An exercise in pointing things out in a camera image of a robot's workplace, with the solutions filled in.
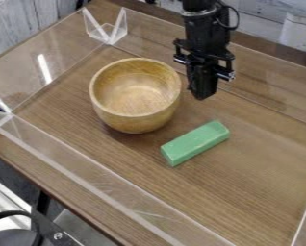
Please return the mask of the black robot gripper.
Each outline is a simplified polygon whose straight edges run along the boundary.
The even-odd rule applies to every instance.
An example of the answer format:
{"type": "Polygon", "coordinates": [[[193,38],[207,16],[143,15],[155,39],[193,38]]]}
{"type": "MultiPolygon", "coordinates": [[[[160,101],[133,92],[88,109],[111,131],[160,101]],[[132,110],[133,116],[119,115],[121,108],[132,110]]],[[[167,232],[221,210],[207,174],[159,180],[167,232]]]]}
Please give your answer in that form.
{"type": "Polygon", "coordinates": [[[187,68],[187,89],[197,100],[211,97],[217,91],[217,80],[231,81],[235,79],[232,61],[235,55],[221,48],[216,52],[200,52],[191,50],[184,39],[173,40],[175,55],[173,61],[183,64],[187,68]],[[224,62],[224,66],[207,61],[224,62]],[[193,67],[192,63],[205,62],[193,67]]]}

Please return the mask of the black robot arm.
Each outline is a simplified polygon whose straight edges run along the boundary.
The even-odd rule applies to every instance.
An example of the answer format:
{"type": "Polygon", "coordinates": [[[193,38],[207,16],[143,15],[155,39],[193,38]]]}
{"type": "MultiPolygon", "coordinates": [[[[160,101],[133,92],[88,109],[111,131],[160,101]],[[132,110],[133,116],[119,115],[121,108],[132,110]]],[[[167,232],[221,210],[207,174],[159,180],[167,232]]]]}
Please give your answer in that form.
{"type": "Polygon", "coordinates": [[[221,0],[181,0],[181,17],[185,38],[173,40],[173,61],[187,69],[187,89],[196,100],[204,100],[217,91],[219,80],[235,78],[235,55],[227,50],[229,32],[239,24],[229,25],[233,7],[221,0]]]}

